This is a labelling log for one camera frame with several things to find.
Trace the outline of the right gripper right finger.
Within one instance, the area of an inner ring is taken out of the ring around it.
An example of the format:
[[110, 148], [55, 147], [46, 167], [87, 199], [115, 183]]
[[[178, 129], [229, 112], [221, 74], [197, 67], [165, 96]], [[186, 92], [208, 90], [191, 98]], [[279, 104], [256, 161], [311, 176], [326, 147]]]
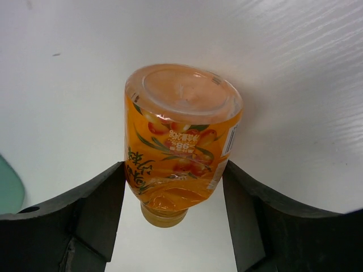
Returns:
[[295, 201], [233, 162], [223, 192], [238, 271], [362, 270], [362, 210], [339, 214]]

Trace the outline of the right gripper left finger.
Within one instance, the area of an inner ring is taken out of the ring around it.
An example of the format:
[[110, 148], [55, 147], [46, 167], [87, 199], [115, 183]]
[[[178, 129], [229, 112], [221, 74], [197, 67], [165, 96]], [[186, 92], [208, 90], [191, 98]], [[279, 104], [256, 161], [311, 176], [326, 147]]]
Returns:
[[1, 215], [1, 271], [104, 271], [125, 190], [124, 163], [17, 214]]

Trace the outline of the small orange juice bottle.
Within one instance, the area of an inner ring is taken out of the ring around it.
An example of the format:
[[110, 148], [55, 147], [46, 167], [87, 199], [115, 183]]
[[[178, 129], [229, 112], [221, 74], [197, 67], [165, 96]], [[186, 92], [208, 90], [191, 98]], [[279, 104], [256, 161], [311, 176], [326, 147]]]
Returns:
[[220, 76], [178, 64], [136, 70], [124, 97], [126, 180], [150, 224], [175, 226], [218, 185], [242, 98]]

